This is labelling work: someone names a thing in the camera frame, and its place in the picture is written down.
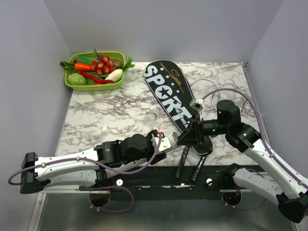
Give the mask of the white shuttlecock tube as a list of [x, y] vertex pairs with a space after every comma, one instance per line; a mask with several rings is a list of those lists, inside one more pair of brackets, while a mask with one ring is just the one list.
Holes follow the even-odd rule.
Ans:
[[176, 135], [168, 136], [166, 137], [166, 139], [167, 139], [167, 149], [166, 149], [167, 152], [171, 152], [178, 148], [177, 145], [178, 137]]

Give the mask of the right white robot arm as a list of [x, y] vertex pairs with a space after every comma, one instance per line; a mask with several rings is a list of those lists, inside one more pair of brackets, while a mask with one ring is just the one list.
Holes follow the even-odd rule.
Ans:
[[206, 136], [225, 135], [227, 142], [250, 157], [273, 179], [269, 181], [237, 164], [221, 177], [228, 189], [235, 185], [249, 189], [275, 204], [291, 222], [300, 223], [308, 214], [308, 179], [287, 164], [252, 126], [241, 121], [240, 109], [231, 100], [217, 104], [217, 119], [193, 117], [178, 137], [178, 146], [201, 148]]

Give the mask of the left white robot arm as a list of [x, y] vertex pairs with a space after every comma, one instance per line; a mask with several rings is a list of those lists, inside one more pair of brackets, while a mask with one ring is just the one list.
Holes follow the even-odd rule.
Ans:
[[135, 134], [74, 154], [39, 157], [35, 152], [27, 153], [22, 162], [20, 193], [38, 193], [60, 185], [102, 190], [106, 180], [117, 174], [135, 174], [142, 171], [141, 165], [165, 159], [171, 147], [168, 137], [153, 130], [146, 136]]

